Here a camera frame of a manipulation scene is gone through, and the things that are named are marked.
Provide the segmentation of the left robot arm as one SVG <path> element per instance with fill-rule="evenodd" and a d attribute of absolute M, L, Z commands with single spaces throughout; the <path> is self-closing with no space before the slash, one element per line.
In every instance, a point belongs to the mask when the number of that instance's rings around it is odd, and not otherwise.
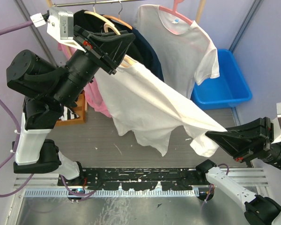
<path fill-rule="evenodd" d="M 16 55 L 6 70 L 7 86 L 24 95 L 15 173 L 57 173 L 74 186 L 84 182 L 81 164 L 66 158 L 47 135 L 65 107 L 76 107 L 78 96 L 99 69 L 116 73 L 134 39 L 127 31 L 93 33 L 75 26 L 79 49 L 63 66 L 54 66 L 30 50 Z"/>

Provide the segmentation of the cream wooden hanger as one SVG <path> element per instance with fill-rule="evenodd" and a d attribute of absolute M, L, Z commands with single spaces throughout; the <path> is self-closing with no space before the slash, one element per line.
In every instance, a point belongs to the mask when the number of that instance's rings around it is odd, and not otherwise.
<path fill-rule="evenodd" d="M 111 43 L 108 44 L 108 54 L 112 61 L 116 63 L 117 66 L 122 65 L 124 67 L 129 67 L 134 65 L 136 62 L 130 56 L 127 56 L 126 53 L 131 43 L 135 40 L 135 35 L 127 31 L 121 33 L 117 30 L 117 32 L 114 32 L 114 36 L 110 37 L 112 40 Z"/>

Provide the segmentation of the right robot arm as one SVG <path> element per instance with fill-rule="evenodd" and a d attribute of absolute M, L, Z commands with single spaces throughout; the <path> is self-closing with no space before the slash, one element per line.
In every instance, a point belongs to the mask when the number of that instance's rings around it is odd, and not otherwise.
<path fill-rule="evenodd" d="M 281 170 L 281 117 L 259 118 L 226 132 L 208 131 L 206 136 L 240 163 L 260 159 Z M 233 200 L 251 225 L 281 225 L 281 206 L 229 177 L 217 164 L 206 160 L 196 166 L 198 183 L 213 184 Z"/>

